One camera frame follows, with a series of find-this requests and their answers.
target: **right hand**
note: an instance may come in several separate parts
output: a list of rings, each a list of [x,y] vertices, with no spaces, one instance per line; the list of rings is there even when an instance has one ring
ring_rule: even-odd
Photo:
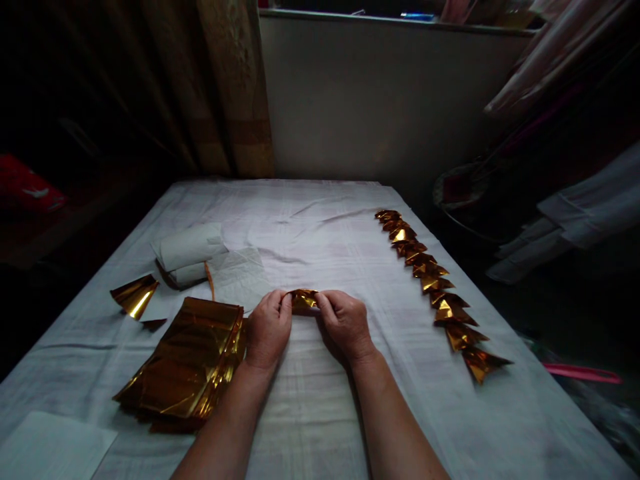
[[[377,352],[369,334],[364,303],[340,290],[318,292],[315,300],[327,332],[350,364],[366,361]]]

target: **curtain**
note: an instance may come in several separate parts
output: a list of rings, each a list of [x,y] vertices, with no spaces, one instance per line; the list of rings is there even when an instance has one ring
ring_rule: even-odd
[[[121,115],[185,173],[273,176],[255,1],[14,0],[0,15],[5,65],[66,109]]]
[[[485,112],[518,116],[616,24],[635,0],[535,0],[530,10],[547,21],[523,52],[516,72]]]

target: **hanging clothes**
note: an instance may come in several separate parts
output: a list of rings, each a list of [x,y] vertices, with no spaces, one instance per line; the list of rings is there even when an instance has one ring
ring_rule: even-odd
[[[600,172],[537,205],[543,217],[500,247],[487,270],[512,285],[573,247],[586,249],[640,223],[640,141]]]

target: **red bag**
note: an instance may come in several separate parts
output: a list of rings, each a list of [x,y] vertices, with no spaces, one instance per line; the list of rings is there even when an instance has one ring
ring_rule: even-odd
[[[0,154],[0,209],[47,213],[68,198],[10,153]]]

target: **hand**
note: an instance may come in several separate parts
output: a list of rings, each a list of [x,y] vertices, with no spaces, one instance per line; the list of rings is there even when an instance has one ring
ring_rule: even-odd
[[[275,371],[291,334],[291,296],[282,290],[266,294],[248,320],[245,362]]]
[[[377,352],[369,334],[364,303],[339,290],[315,294],[327,332],[350,364],[366,361]]]

